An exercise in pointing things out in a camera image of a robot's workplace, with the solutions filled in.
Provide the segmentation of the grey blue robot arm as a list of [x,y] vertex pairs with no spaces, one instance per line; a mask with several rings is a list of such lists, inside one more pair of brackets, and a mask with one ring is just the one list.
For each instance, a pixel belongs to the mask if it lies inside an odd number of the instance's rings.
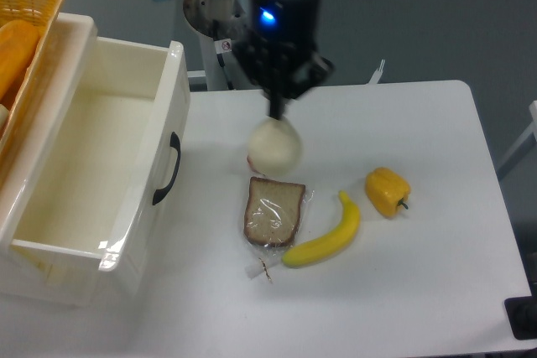
[[321,0],[183,0],[196,32],[210,91],[259,88],[280,120],[331,74],[316,44]]

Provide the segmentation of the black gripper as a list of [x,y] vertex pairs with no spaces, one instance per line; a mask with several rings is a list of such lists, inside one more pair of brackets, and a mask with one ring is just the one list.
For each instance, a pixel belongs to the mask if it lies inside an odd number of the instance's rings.
[[299,49],[293,43],[268,42],[253,34],[236,41],[232,53],[248,80],[268,95],[268,115],[284,117],[287,100],[297,99],[322,84],[333,72],[333,63],[316,48]]

